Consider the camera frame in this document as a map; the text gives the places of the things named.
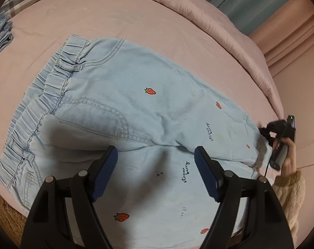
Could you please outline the person's right hand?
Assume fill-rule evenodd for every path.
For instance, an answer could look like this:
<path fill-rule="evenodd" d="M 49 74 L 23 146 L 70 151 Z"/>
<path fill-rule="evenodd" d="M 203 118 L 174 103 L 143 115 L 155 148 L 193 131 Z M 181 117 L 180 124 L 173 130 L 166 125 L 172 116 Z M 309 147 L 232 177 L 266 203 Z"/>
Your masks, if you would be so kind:
<path fill-rule="evenodd" d="M 297 171 L 296 144 L 290 138 L 282 138 L 281 141 L 288 146 L 288 153 L 276 177 L 290 177 Z"/>

